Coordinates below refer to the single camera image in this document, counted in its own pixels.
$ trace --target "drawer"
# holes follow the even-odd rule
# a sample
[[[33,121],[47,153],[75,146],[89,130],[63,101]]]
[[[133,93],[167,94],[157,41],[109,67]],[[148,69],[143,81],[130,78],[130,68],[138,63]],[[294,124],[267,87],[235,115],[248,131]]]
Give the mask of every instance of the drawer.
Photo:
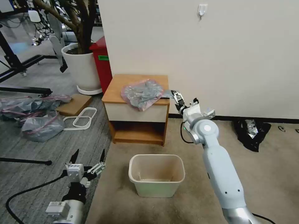
[[[105,103],[110,121],[166,122],[167,105],[151,105],[145,111],[137,111],[127,104]]]

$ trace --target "potted plant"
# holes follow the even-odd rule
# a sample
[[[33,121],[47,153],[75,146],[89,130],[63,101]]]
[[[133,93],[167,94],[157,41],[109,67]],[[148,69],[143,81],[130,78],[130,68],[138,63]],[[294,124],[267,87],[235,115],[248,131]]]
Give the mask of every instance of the potted plant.
[[[93,54],[91,33],[96,17],[96,0],[34,0],[46,12],[73,30],[78,43],[62,48],[61,53],[77,83],[80,93],[93,95],[102,92]],[[57,11],[57,4],[69,19]]]

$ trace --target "red trash can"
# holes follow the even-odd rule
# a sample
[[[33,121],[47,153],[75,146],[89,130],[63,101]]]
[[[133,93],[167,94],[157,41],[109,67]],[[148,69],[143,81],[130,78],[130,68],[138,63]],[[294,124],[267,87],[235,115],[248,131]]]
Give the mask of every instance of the red trash can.
[[[102,37],[96,43],[92,44],[89,49],[93,52],[101,87],[103,93],[105,93],[112,80],[112,72],[109,63],[105,37]]]

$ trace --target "beige wastebasket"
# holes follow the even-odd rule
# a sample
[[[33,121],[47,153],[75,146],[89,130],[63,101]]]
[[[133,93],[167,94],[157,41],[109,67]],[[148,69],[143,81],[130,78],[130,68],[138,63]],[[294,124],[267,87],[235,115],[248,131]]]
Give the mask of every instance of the beige wastebasket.
[[[130,160],[129,178],[141,197],[172,197],[185,179],[184,164],[177,155],[135,155]]]

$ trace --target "beige carpet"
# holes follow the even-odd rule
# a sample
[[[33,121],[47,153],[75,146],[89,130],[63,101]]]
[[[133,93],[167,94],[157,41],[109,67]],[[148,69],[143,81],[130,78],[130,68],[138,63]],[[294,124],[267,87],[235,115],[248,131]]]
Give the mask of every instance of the beige carpet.
[[[210,186],[201,145],[184,143],[180,119],[169,119],[165,147],[112,144],[87,218],[87,224],[116,223],[226,223]],[[299,125],[284,124],[286,132],[272,128],[260,152],[244,148],[231,123],[216,121],[219,143],[227,149],[243,184],[250,211],[278,223],[299,220]],[[184,162],[186,178],[172,198],[141,198],[128,178],[135,154],[176,154]]]

